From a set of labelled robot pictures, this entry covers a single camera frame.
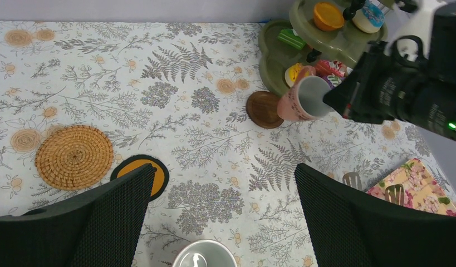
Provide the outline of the large pink floral mug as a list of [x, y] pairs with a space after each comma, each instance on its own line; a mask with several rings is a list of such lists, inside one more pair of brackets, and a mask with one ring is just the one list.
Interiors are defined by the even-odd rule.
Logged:
[[200, 239], [184, 247], [175, 257], [172, 267], [236, 267], [231, 251], [212, 239]]

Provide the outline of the yellow frosted donut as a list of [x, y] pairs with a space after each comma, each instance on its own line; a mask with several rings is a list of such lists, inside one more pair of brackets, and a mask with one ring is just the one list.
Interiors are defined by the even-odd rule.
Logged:
[[296, 63], [285, 70], [284, 80], [289, 88], [294, 85], [299, 73], [304, 69], [304, 67], [305, 66], [303, 64]]

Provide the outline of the blue frosted donut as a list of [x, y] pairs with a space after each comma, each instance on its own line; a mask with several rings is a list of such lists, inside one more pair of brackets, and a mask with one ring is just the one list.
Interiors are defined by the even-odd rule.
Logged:
[[353, 24], [361, 31], [372, 34], [380, 30], [385, 23], [382, 10], [371, 1], [366, 1], [362, 9], [352, 18]]

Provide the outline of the metal tongs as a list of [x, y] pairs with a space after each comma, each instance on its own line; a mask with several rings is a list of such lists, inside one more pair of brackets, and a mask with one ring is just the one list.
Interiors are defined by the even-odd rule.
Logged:
[[[342, 177], [342, 183], [354, 189], [363, 191], [360, 175], [357, 172], [348, 172]], [[369, 195], [375, 196], [387, 202], [405, 206], [405, 190], [403, 184], [387, 185], [380, 181], [366, 191]]]

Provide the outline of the floral snack tray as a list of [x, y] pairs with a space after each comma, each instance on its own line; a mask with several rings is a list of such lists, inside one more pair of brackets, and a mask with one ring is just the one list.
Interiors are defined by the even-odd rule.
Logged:
[[407, 161], [381, 181], [403, 184], [404, 207], [456, 217], [456, 206], [419, 159]]

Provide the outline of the dark brown round coaster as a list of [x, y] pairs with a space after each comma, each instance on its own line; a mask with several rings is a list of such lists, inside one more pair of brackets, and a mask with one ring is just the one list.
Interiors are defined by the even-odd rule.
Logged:
[[268, 91], [252, 93], [246, 103], [248, 117], [259, 127], [273, 129], [281, 126], [284, 119], [277, 114], [280, 98]]

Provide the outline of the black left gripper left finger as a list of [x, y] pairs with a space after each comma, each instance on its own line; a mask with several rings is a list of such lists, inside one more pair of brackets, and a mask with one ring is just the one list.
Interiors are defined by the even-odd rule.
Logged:
[[130, 266], [154, 176], [144, 164], [69, 199], [0, 217], [0, 266]]

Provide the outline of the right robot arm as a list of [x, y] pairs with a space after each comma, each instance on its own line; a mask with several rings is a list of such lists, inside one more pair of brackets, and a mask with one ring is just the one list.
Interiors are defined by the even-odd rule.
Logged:
[[400, 120], [456, 142], [456, 1], [396, 1], [410, 19], [391, 42], [371, 41], [323, 102], [344, 118]]

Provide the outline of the pink strawberry cake slice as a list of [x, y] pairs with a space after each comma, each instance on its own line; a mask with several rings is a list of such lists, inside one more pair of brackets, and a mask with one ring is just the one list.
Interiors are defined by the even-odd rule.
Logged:
[[314, 68], [319, 76], [335, 75], [338, 77], [347, 76], [347, 66], [338, 60], [319, 60]]

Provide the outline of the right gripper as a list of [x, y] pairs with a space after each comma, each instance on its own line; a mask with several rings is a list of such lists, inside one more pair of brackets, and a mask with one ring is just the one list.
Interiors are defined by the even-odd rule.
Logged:
[[397, 118], [395, 42], [371, 41], [352, 72], [326, 93], [323, 102], [343, 118], [381, 124]]

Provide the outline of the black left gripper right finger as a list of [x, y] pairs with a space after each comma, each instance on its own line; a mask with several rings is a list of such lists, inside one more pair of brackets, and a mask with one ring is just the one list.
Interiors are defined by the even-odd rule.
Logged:
[[380, 200], [306, 164], [295, 180], [319, 266], [456, 266], [456, 217]]

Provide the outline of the purple candy packet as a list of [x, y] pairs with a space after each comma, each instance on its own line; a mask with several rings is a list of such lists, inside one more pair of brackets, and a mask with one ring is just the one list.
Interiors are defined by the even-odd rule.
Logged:
[[339, 84], [341, 84], [344, 80], [343, 77], [337, 75], [324, 75], [321, 77], [326, 83], [329, 85], [330, 88], [335, 88]]

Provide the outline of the floral tablecloth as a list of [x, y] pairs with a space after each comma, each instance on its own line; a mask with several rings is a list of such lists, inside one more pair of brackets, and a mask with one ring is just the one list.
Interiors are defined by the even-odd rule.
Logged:
[[293, 172], [300, 162], [364, 190], [419, 158], [456, 193], [418, 129], [330, 114], [266, 130], [245, 112], [264, 89], [255, 23], [0, 22], [0, 216], [76, 195], [46, 184], [38, 147], [90, 125], [113, 166], [146, 154], [169, 182], [149, 204], [133, 266], [169, 266], [198, 239], [229, 247], [238, 266], [317, 266]]

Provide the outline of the green three-tier serving stand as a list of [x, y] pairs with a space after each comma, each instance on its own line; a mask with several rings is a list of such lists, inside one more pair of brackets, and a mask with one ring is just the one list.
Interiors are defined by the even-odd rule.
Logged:
[[[261, 50], [259, 72], [264, 86], [282, 96], [289, 90], [285, 71], [295, 63], [313, 65], [318, 60], [338, 60], [354, 67], [369, 41], [386, 40], [388, 27], [383, 25], [376, 33], [365, 33], [352, 21], [335, 31], [325, 32], [313, 22], [313, 7], [317, 1], [295, 1], [289, 19], [276, 19], [263, 26], [258, 37]], [[306, 42], [302, 49], [294, 48], [278, 39], [284, 29], [294, 29]]]

